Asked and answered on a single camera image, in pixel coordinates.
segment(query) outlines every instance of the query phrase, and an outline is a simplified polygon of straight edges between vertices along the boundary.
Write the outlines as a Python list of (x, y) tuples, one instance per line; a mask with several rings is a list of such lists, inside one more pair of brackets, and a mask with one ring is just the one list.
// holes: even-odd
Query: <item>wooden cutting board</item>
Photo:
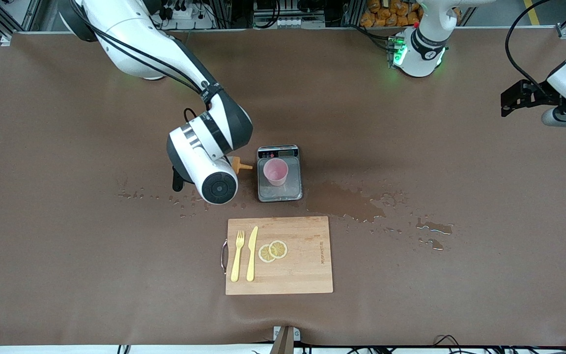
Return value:
[[(250, 257), (248, 243), (258, 226), (255, 247), (255, 279), (246, 280)], [(240, 255), (240, 278), (231, 282), (237, 231), (245, 231)], [(228, 265), (226, 295), (314, 294), (333, 292), (329, 219), (321, 217), (271, 217), (228, 221)], [(266, 264), (259, 256), (261, 246), (275, 240), (287, 244), (287, 255)]]

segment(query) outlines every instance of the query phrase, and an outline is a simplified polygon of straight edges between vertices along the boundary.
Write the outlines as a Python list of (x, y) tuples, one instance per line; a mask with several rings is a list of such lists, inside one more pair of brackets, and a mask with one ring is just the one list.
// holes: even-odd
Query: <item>lemon slice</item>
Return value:
[(276, 240), (270, 243), (270, 255), (277, 260), (285, 257), (287, 255), (287, 244), (281, 240)]
[(259, 249), (259, 259), (269, 264), (274, 262), (274, 256), (270, 255), (270, 245), (265, 244)]

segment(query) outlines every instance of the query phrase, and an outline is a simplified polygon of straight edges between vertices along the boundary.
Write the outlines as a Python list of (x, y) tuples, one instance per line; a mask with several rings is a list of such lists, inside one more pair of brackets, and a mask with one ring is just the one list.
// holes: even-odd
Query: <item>digital kitchen scale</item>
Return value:
[[(274, 158), (287, 163), (287, 179), (282, 186), (273, 186), (263, 174), (263, 165)], [(296, 145), (261, 146), (256, 151), (256, 174), (259, 200), (262, 202), (285, 202), (303, 197), (301, 160)]]

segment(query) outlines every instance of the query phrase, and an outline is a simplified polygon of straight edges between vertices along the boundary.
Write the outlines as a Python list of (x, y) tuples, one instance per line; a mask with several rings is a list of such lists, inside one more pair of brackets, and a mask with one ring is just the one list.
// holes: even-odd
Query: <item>yellow floor tape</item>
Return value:
[[(532, 6), (532, 0), (523, 0), (523, 3), (525, 3), (526, 9), (530, 6)], [(530, 23), (532, 23), (532, 26), (539, 26), (540, 25), (540, 22), (538, 22), (537, 12), (534, 11), (534, 9), (531, 9), (530, 11), (528, 11), (528, 16), (530, 17)]]

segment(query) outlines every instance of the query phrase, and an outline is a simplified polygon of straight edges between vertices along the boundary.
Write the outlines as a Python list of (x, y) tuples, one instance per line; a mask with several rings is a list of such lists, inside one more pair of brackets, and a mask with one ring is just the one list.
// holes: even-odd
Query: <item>cutting board handle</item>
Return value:
[(228, 265), (228, 257), (226, 258), (226, 265), (224, 264), (224, 249), (228, 248), (228, 239), (224, 240), (222, 244), (222, 252), (220, 253), (220, 265), (222, 266), (222, 271), (226, 275), (226, 266)]

